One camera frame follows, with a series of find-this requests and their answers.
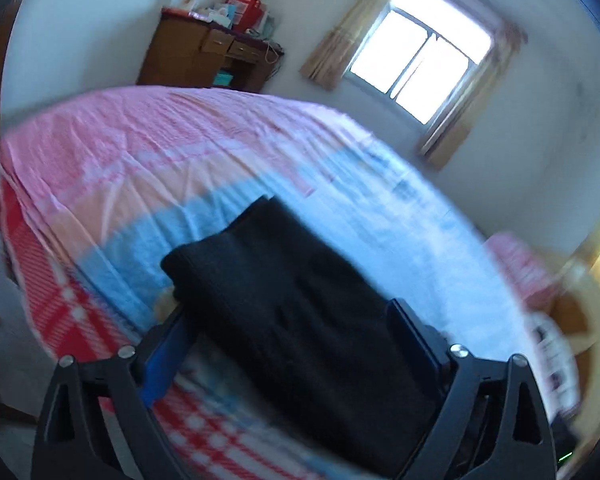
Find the bed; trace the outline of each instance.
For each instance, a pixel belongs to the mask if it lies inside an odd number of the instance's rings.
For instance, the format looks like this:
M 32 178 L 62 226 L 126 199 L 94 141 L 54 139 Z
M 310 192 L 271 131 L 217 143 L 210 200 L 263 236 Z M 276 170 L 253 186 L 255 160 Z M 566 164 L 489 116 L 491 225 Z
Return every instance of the bed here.
M 483 358 L 523 353 L 542 376 L 521 304 L 471 223 L 335 110 L 222 89 L 94 92 L 8 133 L 0 165 L 6 255 L 54 358 L 137 342 L 171 285 L 162 257 L 275 195 L 451 342 Z M 204 338 L 154 413 L 213 478 L 372 478 L 296 434 Z

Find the window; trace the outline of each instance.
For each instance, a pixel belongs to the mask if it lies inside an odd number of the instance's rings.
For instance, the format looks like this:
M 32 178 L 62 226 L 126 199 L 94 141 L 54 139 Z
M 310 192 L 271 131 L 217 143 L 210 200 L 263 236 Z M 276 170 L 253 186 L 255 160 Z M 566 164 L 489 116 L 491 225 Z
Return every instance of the window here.
M 350 72 L 427 124 L 491 37 L 446 0 L 391 0 L 385 12 Z

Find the window frame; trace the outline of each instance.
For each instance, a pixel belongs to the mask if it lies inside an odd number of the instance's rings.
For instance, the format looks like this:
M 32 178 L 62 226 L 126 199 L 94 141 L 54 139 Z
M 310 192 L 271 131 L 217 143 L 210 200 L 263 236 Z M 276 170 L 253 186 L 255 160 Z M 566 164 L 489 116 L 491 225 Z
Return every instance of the window frame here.
M 471 20 L 474 20 L 476 23 L 478 23 L 485 30 L 485 32 L 487 32 L 487 34 L 489 34 L 491 36 L 492 44 L 493 44 L 493 34 L 488 28 L 484 27 L 484 25 L 481 23 L 481 20 L 476 20 L 470 12 L 467 12 L 467 10 L 464 7 L 458 6 L 455 2 L 453 2 L 451 0 L 445 0 L 445 1 L 448 2 L 450 5 L 454 6 L 456 9 L 460 10 L 463 14 L 467 15 Z M 366 47 L 366 44 L 369 41 L 369 39 L 376 33 L 376 29 L 379 27 L 379 25 L 384 21 L 384 19 L 392 11 L 396 12 L 397 14 L 400 14 L 402 17 L 406 18 L 407 20 L 412 21 L 419 27 L 424 28 L 427 31 L 427 39 L 424 41 L 422 46 L 418 49 L 416 54 L 414 54 L 414 56 L 411 58 L 410 62 L 407 63 L 407 66 L 403 69 L 403 71 L 400 72 L 400 75 L 397 77 L 395 82 L 391 85 L 391 88 L 389 88 L 388 91 L 385 93 L 385 92 L 380 91 L 378 88 L 373 86 L 371 83 L 367 82 L 365 79 L 362 79 L 357 74 L 354 74 L 351 71 L 351 68 L 353 67 L 353 64 L 356 62 L 356 59 L 358 58 L 360 53 Z M 422 49 L 426 46 L 427 41 L 429 41 L 429 39 L 431 38 L 431 36 L 433 34 L 435 34 L 438 38 L 442 38 L 448 44 L 450 44 L 452 47 L 454 47 L 458 52 L 462 53 L 462 55 L 467 58 L 468 66 L 467 66 L 466 71 L 462 75 L 462 77 L 458 80 L 458 83 L 456 84 L 455 88 L 449 93 L 449 95 L 446 97 L 446 99 L 440 104 L 440 106 L 438 107 L 438 110 L 430 118 L 429 122 L 426 124 L 423 124 L 416 117 L 414 117 L 414 115 L 411 114 L 406 108 L 403 108 L 396 102 L 396 99 L 400 95 L 400 92 L 402 92 L 402 89 L 393 98 L 391 97 L 391 93 L 394 91 L 394 89 L 400 82 L 400 79 L 402 78 L 404 73 L 407 72 L 407 70 L 411 67 L 414 60 L 418 57 L 418 54 L 421 53 Z M 445 105 L 448 104 L 450 99 L 452 99 L 453 95 L 456 93 L 458 88 L 460 88 L 472 76 L 473 72 L 479 66 L 480 66 L 480 64 L 475 63 L 474 60 L 471 59 L 470 56 L 468 56 L 466 53 L 464 53 L 464 51 L 462 51 L 461 48 L 458 48 L 452 41 L 449 41 L 443 34 L 440 34 L 434 28 L 430 27 L 426 23 L 421 22 L 418 18 L 412 16 L 410 13 L 406 12 L 405 10 L 402 10 L 399 7 L 394 6 L 391 3 L 391 1 L 389 1 L 389 3 L 386 4 L 384 9 L 378 16 L 378 18 L 376 20 L 376 24 L 374 25 L 374 28 L 369 32 L 364 43 L 360 46 L 360 49 L 356 52 L 356 55 L 354 56 L 353 60 L 351 61 L 351 64 L 347 68 L 347 71 L 345 73 L 345 78 L 350 80 L 351 82 L 355 83 L 359 88 L 366 91 L 369 95 L 371 95 L 381 101 L 384 101 L 385 103 L 391 103 L 391 105 L 390 105 L 391 108 L 397 109 L 401 113 L 407 115 L 407 117 L 414 123 L 415 129 L 420 130 L 421 132 L 426 132 L 433 126 L 433 123 L 436 121 L 436 119 L 438 118 L 438 116 L 440 114 L 440 110 L 444 109 Z

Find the red bag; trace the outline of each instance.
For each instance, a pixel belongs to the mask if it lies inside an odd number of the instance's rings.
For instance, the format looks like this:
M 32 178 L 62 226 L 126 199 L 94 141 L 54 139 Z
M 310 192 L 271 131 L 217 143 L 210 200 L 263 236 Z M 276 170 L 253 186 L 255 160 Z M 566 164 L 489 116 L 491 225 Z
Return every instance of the red bag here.
M 262 16 L 260 0 L 226 0 L 226 3 L 235 5 L 234 30 L 238 32 L 246 32 Z

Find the pink cloth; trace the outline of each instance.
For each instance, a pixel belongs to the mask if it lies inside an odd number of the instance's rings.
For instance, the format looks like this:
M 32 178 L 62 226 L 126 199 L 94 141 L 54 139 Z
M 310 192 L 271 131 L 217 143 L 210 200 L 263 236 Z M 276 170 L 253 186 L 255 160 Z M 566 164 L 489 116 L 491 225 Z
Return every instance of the pink cloth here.
M 554 275 L 513 233 L 494 234 L 485 242 L 518 297 L 531 310 L 546 310 L 560 292 Z

